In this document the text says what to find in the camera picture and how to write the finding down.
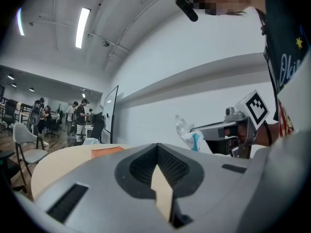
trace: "white shirt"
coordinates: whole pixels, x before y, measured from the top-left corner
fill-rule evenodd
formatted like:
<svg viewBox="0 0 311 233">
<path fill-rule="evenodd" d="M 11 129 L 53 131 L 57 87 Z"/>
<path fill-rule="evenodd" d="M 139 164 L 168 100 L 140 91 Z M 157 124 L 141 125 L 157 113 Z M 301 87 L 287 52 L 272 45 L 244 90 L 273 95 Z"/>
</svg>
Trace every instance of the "white shirt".
<svg viewBox="0 0 311 233">
<path fill-rule="evenodd" d="M 67 109 L 67 111 L 66 111 L 66 113 L 68 113 L 68 117 L 67 117 L 67 121 L 68 122 L 72 122 L 72 120 L 71 120 L 71 116 L 72 116 L 72 113 L 74 112 L 74 108 L 72 107 L 72 106 L 70 106 L 68 109 Z"/>
</svg>

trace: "ceiling light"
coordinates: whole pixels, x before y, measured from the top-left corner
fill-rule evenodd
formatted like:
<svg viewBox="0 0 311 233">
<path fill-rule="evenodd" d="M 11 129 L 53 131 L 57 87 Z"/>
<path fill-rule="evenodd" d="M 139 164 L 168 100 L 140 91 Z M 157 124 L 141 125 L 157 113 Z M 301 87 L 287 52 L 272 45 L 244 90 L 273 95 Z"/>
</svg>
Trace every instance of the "ceiling light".
<svg viewBox="0 0 311 233">
<path fill-rule="evenodd" d="M 8 77 L 9 77 L 9 79 L 14 80 L 14 75 L 13 74 L 9 74 Z"/>
<path fill-rule="evenodd" d="M 83 40 L 83 34 L 84 29 L 86 27 L 86 21 L 88 18 L 89 13 L 91 12 L 90 9 L 82 8 L 78 28 L 77 28 L 77 36 L 76 36 L 76 47 L 81 48 L 82 47 L 82 40 Z"/>
<path fill-rule="evenodd" d="M 21 8 L 17 11 L 17 24 L 19 28 L 20 35 L 24 36 L 23 27 L 21 25 Z"/>
</svg>

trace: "light wood tabletop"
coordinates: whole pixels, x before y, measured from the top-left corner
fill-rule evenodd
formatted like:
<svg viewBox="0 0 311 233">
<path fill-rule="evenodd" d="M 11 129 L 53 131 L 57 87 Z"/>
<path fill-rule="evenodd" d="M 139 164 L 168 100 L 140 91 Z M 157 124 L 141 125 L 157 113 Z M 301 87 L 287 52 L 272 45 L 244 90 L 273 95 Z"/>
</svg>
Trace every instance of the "light wood tabletop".
<svg viewBox="0 0 311 233">
<path fill-rule="evenodd" d="M 90 160 L 91 150 L 114 147 L 131 148 L 131 146 L 123 144 L 94 144 L 69 147 L 48 154 L 37 164 L 33 172 L 31 178 L 33 198 L 38 197 L 54 181 Z"/>
</svg>

